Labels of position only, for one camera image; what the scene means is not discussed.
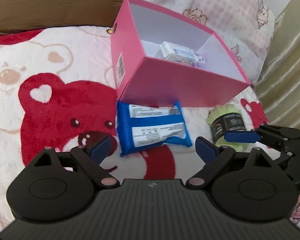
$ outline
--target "bear nose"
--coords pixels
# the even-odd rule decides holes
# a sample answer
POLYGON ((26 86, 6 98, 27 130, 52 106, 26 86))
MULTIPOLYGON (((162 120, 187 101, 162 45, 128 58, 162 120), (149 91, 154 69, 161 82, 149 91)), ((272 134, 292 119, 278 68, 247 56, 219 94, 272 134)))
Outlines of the bear nose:
POLYGON ((97 142, 103 141, 106 137, 110 137, 110 141, 111 141, 111 150, 108 155, 108 156, 110 156, 117 149, 118 143, 117 143, 117 140, 108 133, 99 132, 99 131, 88 131, 88 132, 81 133, 81 134, 79 134, 78 144, 89 147, 97 142))
POLYGON ((20 79, 20 74, 12 69, 4 69, 0 73, 0 83, 5 85, 13 85, 20 79))

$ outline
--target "heart shape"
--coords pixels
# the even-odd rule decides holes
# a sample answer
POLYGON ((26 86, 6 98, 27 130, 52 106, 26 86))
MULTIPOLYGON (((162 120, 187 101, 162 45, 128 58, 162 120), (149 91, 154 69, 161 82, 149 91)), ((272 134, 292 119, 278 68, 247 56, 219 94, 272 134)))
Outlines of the heart shape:
POLYGON ((52 88, 49 85, 41 85, 30 91, 30 96, 41 103, 48 103, 52 96, 52 88))

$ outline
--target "blue wet wipes package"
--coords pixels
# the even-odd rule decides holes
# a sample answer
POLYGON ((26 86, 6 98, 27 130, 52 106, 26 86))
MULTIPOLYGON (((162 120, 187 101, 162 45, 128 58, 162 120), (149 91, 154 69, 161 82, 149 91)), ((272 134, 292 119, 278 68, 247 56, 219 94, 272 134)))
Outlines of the blue wet wipes package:
POLYGON ((179 102, 171 109, 118 102, 117 133, 121 156, 162 144, 192 146, 179 102))

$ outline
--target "screw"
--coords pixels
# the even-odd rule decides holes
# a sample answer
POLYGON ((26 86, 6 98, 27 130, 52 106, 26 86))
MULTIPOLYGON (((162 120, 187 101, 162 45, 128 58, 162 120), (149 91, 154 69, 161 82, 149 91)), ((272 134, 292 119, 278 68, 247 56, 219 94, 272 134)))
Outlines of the screw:
POLYGON ((113 186, 117 183, 117 180, 115 178, 103 178, 101 183, 105 186, 113 186))
POLYGON ((198 178, 198 177, 193 177, 193 178, 189 179, 188 182, 189 182, 192 186, 201 186, 201 185, 204 184, 204 179, 198 178))

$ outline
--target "pink box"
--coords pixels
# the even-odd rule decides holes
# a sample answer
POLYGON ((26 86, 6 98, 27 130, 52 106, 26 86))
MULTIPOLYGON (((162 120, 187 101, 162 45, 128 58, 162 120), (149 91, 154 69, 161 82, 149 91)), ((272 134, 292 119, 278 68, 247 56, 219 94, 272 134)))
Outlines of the pink box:
POLYGON ((143 106, 224 105, 250 85, 222 39, 181 14, 143 0, 124 0, 111 35, 118 100, 143 106), (205 70, 155 58, 171 42, 207 57, 205 70))

